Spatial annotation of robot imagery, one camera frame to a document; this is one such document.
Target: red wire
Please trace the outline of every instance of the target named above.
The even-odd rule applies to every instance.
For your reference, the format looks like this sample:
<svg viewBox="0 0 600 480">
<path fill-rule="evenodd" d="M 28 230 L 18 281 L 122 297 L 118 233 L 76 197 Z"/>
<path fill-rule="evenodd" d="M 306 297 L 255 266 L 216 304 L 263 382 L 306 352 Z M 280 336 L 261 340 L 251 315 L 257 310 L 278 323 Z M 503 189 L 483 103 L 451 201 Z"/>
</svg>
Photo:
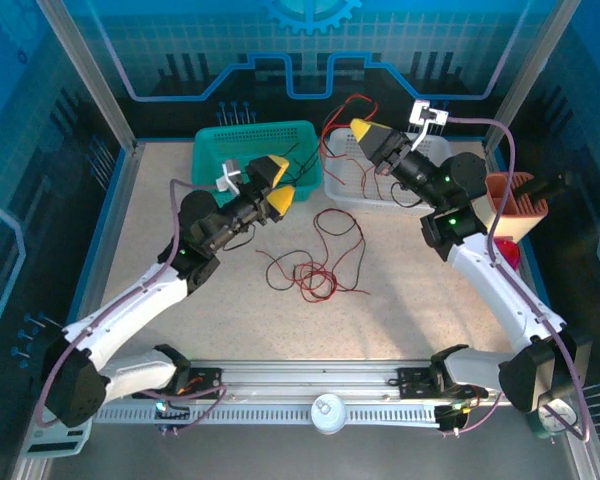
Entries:
<svg viewBox="0 0 600 480">
<path fill-rule="evenodd" d="M 325 125 L 325 127 L 320 135 L 319 147 L 320 147 L 320 156 L 321 157 L 323 157 L 323 158 L 343 158 L 343 157 L 347 156 L 346 153 L 342 154 L 342 155 L 331 155 L 331 154 L 327 153 L 325 138 L 329 133 L 331 133 L 332 130 L 335 130 L 336 128 L 347 128 L 349 126 L 346 124 L 340 124 L 340 123 L 334 123 L 334 122 L 340 116 L 340 114 L 344 111 L 344 109 L 347 107 L 347 105 L 349 105 L 351 102 L 353 102 L 355 100 L 364 100 L 365 102 L 369 102 L 369 103 L 373 104 L 373 110 L 371 111 L 370 114 L 368 114 L 366 117 L 364 117 L 364 120 L 371 120 L 375 116 L 375 114 L 378 112 L 378 104 L 370 97 L 367 97 L 366 95 L 362 95 L 360 93 L 354 93 L 353 95 L 350 95 L 345 100 L 345 102 L 340 106 L 340 108 L 338 108 L 338 110 L 336 110 L 336 112 L 332 115 L 331 119 L 329 119 L 329 122 Z M 324 164 L 323 164 L 323 169 L 327 175 L 330 175 L 335 180 L 339 181 L 342 185 L 346 185 L 346 183 L 344 181 L 342 181 L 341 178 L 339 178 L 334 173 L 330 172 Z"/>
<path fill-rule="evenodd" d="M 358 241 L 356 242 L 356 244 L 353 247 L 349 248 L 346 252 L 344 252 L 336 260 L 336 262 L 333 264 L 333 266 L 331 268 L 327 268 L 326 265 L 329 262 L 329 257 L 330 257 L 329 247 L 327 246 L 327 241 L 324 237 L 323 231 L 321 230 L 322 227 L 320 227 L 319 221 L 320 221 L 320 217 L 322 215 L 324 215 L 325 213 L 330 213 L 330 212 L 340 213 L 340 214 L 343 214 L 343 215 L 346 215 L 347 217 L 349 217 L 351 219 L 351 221 L 353 222 L 353 226 L 349 230 L 347 230 L 346 233 L 348 233 L 350 230 L 352 230 L 353 227 L 355 226 L 355 228 L 358 230 L 360 237 L 359 237 Z M 324 302 L 326 300 L 329 300 L 331 297 L 333 297 L 336 294 L 336 292 L 357 292 L 357 293 L 365 293 L 365 294 L 369 295 L 369 292 L 367 292 L 365 290 L 360 290 L 358 288 L 353 288 L 353 287 L 352 288 L 345 287 L 338 281 L 338 278 L 335 273 L 335 270 L 338 267 L 338 265 L 340 264 L 340 262 L 342 262 L 342 260 L 344 260 L 347 255 L 349 255 L 351 252 L 353 252 L 356 248 L 358 248 L 365 241 L 364 233 L 362 233 L 362 229 L 360 228 L 358 221 L 353 217 L 353 215 L 351 215 L 348 212 L 345 212 L 344 210 L 340 210 L 338 208 L 327 208 L 327 209 L 321 211 L 320 213 L 318 213 L 315 217 L 313 217 L 313 228 L 315 228 L 316 232 L 318 233 L 318 236 L 320 237 L 320 240 L 322 241 L 322 245 L 324 247 L 325 259 L 321 263 L 315 262 L 315 261 L 299 263 L 293 267 L 292 274 L 288 275 L 282 268 L 282 265 L 280 265 L 280 263 L 278 262 L 278 259 L 274 258 L 272 255 L 269 255 L 267 252 L 264 252 L 262 250 L 256 250 L 256 252 L 269 257 L 271 259 L 271 261 L 276 264 L 276 266 L 280 270 L 280 273 L 282 273 L 282 276 L 287 281 L 291 282 L 292 285 L 297 285 L 300 288 L 300 294 L 302 295 L 302 298 L 306 302 L 309 302 L 309 303 Z M 336 236 L 345 235 L 346 233 L 336 234 Z M 315 277 L 318 277 L 321 279 L 321 281 L 317 285 L 314 284 Z M 328 287 L 326 292 L 324 292 L 324 289 L 323 289 L 323 286 L 325 284 Z"/>
<path fill-rule="evenodd" d="M 350 160 L 352 162 L 355 162 L 355 164 L 358 166 L 358 168 L 360 169 L 360 171 L 362 172 L 362 177 L 360 177 L 360 188 L 362 189 L 362 196 L 364 198 L 368 198 L 367 197 L 367 192 L 366 192 L 366 188 L 367 188 L 367 174 L 375 168 L 375 165 L 370 166 L 369 168 L 367 168 L 366 170 L 362 167 L 362 165 L 360 165 L 360 162 L 358 162 L 355 158 L 351 158 L 351 157 L 347 157 L 345 160 Z M 378 183 L 378 174 L 373 172 L 373 180 L 376 182 L 376 191 L 378 192 L 378 197 L 380 197 L 380 200 L 384 200 L 384 198 L 382 197 L 382 193 L 380 192 L 380 184 Z"/>
</svg>

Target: white bottle cap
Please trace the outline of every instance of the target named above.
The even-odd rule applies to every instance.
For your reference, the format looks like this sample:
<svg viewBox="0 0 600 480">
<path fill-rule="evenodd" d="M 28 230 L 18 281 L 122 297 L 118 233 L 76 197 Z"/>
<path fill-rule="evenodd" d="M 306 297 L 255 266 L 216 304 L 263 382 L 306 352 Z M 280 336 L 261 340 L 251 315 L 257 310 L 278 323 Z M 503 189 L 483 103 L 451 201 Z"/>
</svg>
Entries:
<svg viewBox="0 0 600 480">
<path fill-rule="evenodd" d="M 320 433 L 333 435 L 347 421 L 347 406 L 337 395 L 325 393 L 313 402 L 311 420 Z"/>
</svg>

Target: grid pattern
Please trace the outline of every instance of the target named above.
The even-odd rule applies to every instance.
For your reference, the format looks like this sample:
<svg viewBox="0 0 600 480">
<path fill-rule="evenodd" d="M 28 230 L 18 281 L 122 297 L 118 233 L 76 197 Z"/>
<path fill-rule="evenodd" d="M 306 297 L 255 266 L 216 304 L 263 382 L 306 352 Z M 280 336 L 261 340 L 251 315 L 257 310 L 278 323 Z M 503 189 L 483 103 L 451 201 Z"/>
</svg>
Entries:
<svg viewBox="0 0 600 480">
<path fill-rule="evenodd" d="M 557 87 L 559 95 L 553 94 Z M 560 126 L 555 140 L 567 151 L 588 151 L 595 168 L 600 171 L 600 71 L 573 28 L 565 31 L 534 87 L 535 98 L 540 95 L 551 97 L 552 94 L 555 98 L 544 115 L 554 125 L 554 131 L 555 126 Z M 574 158 L 581 162 L 587 156 L 576 155 Z M 565 158 L 547 160 L 576 171 L 591 168 L 580 163 L 565 165 Z M 586 193 L 595 200 L 599 191 L 595 186 L 590 187 Z"/>
<path fill-rule="evenodd" d="M 504 92 L 536 37 L 545 16 L 530 14 L 515 43 L 509 61 L 497 84 Z M 104 17 L 102 22 L 136 94 L 150 96 L 160 82 L 159 70 L 168 72 L 166 55 L 172 54 L 178 69 L 186 71 L 182 54 L 203 54 L 212 76 L 238 62 L 247 52 L 286 52 L 299 54 L 300 76 L 324 74 L 318 62 L 320 53 L 357 50 L 372 51 L 406 74 L 414 68 L 414 56 L 423 61 L 415 66 L 415 78 L 436 79 L 443 69 L 455 72 L 471 93 L 482 93 L 518 20 L 517 14 L 467 13 L 354 13 L 340 28 L 326 34 L 293 34 L 264 14 L 231 15 L 152 15 Z M 116 93 L 122 85 L 108 58 L 99 33 L 88 18 L 77 19 L 94 55 L 113 80 Z M 438 52 L 430 63 L 430 53 Z M 452 53 L 450 62 L 445 54 Z M 196 78 L 204 75 L 198 61 L 192 62 Z M 273 75 L 284 75 L 276 72 Z"/>
<path fill-rule="evenodd" d="M 8 208 L 36 148 L 54 152 L 62 143 L 58 126 L 50 121 L 58 102 L 62 105 L 58 98 L 62 87 L 86 96 L 71 62 L 49 31 L 0 114 L 1 208 Z M 70 108 L 65 111 L 72 115 Z M 67 120 L 60 115 L 57 118 L 70 131 Z"/>
</svg>

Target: round white object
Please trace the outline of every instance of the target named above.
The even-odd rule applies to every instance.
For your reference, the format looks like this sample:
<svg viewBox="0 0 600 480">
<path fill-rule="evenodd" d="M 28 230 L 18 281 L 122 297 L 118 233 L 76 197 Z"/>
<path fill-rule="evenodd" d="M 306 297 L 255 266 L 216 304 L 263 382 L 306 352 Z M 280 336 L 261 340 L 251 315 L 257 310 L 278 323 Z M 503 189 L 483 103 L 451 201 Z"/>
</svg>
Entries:
<svg viewBox="0 0 600 480">
<path fill-rule="evenodd" d="M 556 398 L 547 405 L 553 408 L 553 410 L 565 419 L 569 425 L 573 426 L 578 422 L 576 412 L 571 408 L 571 405 L 564 400 Z M 557 433 L 566 430 L 565 426 L 545 408 L 540 407 L 538 409 L 538 418 L 540 418 L 540 423 L 547 432 Z"/>
<path fill-rule="evenodd" d="M 347 421 L 347 406 L 337 395 L 320 395 L 311 406 L 311 420 L 320 433 L 333 435 Z"/>
</svg>

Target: red object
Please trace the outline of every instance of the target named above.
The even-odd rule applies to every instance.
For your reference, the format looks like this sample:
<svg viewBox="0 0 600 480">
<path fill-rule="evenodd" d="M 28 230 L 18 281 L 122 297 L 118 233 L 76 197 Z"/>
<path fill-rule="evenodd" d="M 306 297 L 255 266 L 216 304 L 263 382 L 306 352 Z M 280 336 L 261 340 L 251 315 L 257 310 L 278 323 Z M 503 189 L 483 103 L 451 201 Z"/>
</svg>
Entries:
<svg viewBox="0 0 600 480">
<path fill-rule="evenodd" d="M 507 263 L 511 265 L 511 268 L 517 270 L 520 266 L 520 247 L 518 247 L 518 244 L 503 238 L 496 238 L 495 242 Z"/>
</svg>

